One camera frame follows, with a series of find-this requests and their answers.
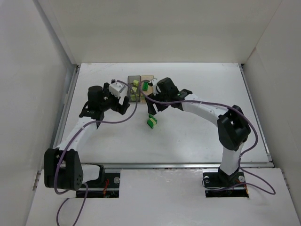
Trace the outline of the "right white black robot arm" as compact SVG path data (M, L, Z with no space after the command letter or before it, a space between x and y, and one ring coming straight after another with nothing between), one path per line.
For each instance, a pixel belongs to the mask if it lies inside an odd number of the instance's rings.
M155 115L171 106L195 114L217 127L218 138L223 146L219 171L227 176L234 175L238 171L242 147L251 132L241 108L237 105L231 108L206 105L192 91L179 90L168 77L161 80L154 78L148 84L153 87L152 93L146 96L148 113Z

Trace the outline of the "amber translucent plastic container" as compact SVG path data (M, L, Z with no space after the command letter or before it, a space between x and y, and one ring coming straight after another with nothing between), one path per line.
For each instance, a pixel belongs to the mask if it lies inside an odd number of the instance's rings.
M143 81L143 80L151 81L153 79L154 79L153 75L142 75L141 76L141 81ZM148 96L153 92L153 87L151 85L148 85L148 87L146 87L146 85L144 85L144 82L142 82L142 91L143 91L143 93L145 93ZM144 104L146 103L146 100L145 100L143 94L141 94L141 102Z

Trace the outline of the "light green square lego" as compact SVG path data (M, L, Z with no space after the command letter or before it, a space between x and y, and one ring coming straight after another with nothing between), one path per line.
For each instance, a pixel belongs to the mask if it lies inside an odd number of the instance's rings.
M134 80L134 81L133 81L133 85L134 85L134 86L138 86L138 85L139 85L139 81Z

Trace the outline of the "dark green square lego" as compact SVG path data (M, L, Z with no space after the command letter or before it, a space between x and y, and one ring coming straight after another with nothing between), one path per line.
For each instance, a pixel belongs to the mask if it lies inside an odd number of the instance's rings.
M149 87L149 83L148 82L144 82L142 85L142 91L147 91Z

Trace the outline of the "front aluminium rail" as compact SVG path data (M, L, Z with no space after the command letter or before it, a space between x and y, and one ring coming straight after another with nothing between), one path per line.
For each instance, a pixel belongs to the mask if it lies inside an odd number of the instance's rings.
M211 169L220 163L98 163L107 169ZM243 168L274 168L273 162L244 162Z

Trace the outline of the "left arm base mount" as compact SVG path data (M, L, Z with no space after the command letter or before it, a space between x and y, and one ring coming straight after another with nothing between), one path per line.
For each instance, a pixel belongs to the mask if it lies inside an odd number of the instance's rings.
M103 165L84 165L83 183L88 185L87 198L119 198L120 173L105 172Z

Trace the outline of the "right aluminium rail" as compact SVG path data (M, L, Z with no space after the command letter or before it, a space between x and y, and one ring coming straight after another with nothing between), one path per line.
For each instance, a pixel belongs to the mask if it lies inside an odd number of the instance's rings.
M264 135L262 127L261 127L261 123L260 123L260 120L259 120L259 117L258 117L258 114L257 114L257 111L256 111L256 107L254 105L254 101L253 101L253 98L252 98L252 95L251 95L251 91L250 91L249 86L247 84L246 76L245 76L245 73L244 73L244 64L239 64L239 68L240 68L241 75L242 75L242 78L243 78L243 81L244 81L244 84L245 84L245 87L246 87L246 90L247 90L247 93L248 93L248 96L249 96L249 100L250 100L250 103L251 103L251 106L252 106L252 109L253 109L253 113L255 115L256 124L258 126L258 130L259 130L259 133L260 133L260 138L261 138L261 140L264 144L264 148L265 148L265 151L266 151L267 158L268 158L269 162L274 164L273 160L272 160L272 157L270 155L270 151L269 151L266 139L265 139L265 135Z

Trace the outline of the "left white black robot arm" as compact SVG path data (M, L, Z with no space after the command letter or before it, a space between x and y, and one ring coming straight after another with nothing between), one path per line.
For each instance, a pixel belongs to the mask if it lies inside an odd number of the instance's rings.
M69 190L77 191L90 181L104 182L102 165L82 164L79 152L99 128L105 123L104 113L113 110L124 115L130 106L127 90L129 85L122 81L112 81L103 86L91 86L87 92L78 121L70 134L55 148L44 154L44 183L57 194Z

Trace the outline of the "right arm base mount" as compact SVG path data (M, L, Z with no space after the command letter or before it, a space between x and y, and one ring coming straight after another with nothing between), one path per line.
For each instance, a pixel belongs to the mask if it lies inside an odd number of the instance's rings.
M229 176L223 172L203 172L202 186L205 188L206 198L248 198L248 190L245 185L246 179L241 171Z

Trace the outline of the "grey translucent plastic container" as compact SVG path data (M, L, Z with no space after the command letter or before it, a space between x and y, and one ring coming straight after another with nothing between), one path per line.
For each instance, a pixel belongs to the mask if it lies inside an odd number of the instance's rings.
M141 76L135 75L135 76L128 76L127 77L127 83L130 85L131 88L127 91L127 97L129 98L129 102L140 102L141 101L141 95L140 91L138 89L138 85L141 82Z

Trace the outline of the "aluminium table edge rail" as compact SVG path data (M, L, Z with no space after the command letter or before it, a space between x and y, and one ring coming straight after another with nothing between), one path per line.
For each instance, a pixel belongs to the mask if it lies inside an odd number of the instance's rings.
M49 145L50 148L56 146L57 143L62 140L64 128L66 125L66 119L70 109L72 95L74 93L80 66L72 65L71 68L72 71L70 69L67 70L64 80L63 92L59 101L59 108L56 115L55 126Z

